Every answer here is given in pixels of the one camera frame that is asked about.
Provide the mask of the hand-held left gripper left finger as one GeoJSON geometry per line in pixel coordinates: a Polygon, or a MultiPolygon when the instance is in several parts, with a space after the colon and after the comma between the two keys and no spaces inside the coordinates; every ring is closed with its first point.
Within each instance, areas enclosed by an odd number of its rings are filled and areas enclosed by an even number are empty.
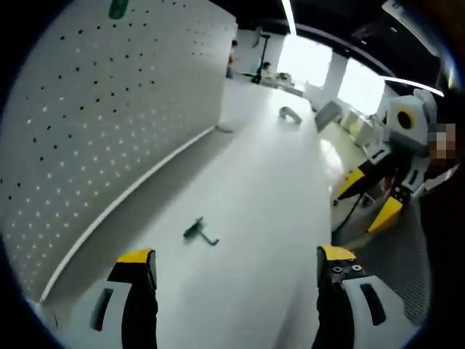
{"type": "Polygon", "coordinates": [[[127,252],[78,301],[79,348],[156,348],[155,251],[127,252]]]}

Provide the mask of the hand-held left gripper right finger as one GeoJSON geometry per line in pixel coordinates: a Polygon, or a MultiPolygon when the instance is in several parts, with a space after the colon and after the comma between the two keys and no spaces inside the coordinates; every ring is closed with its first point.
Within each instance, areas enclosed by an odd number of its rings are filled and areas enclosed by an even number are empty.
{"type": "Polygon", "coordinates": [[[403,348],[417,332],[399,295],[349,250],[317,249],[318,321],[313,348],[403,348]]]}

